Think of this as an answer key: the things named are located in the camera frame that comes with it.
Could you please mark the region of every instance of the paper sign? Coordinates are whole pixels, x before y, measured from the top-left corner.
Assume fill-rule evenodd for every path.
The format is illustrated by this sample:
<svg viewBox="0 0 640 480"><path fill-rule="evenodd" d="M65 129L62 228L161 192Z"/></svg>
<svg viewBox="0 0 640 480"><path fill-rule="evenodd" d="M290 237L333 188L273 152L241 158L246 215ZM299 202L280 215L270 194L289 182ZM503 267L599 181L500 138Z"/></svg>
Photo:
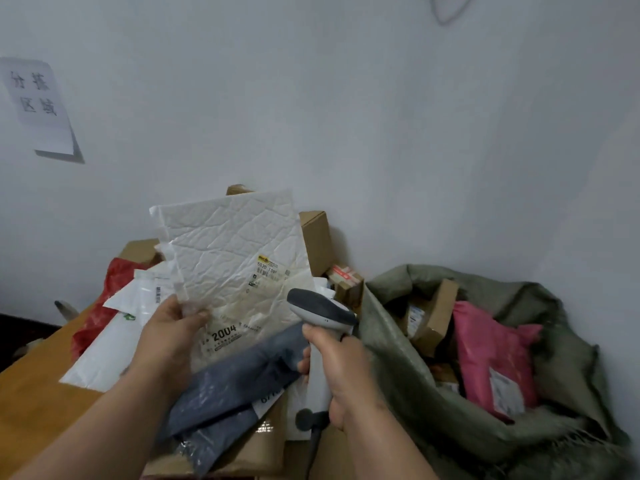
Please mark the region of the paper sign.
<svg viewBox="0 0 640 480"><path fill-rule="evenodd" d="M0 73L33 149L73 155L71 126L49 64L0 57Z"/></svg>

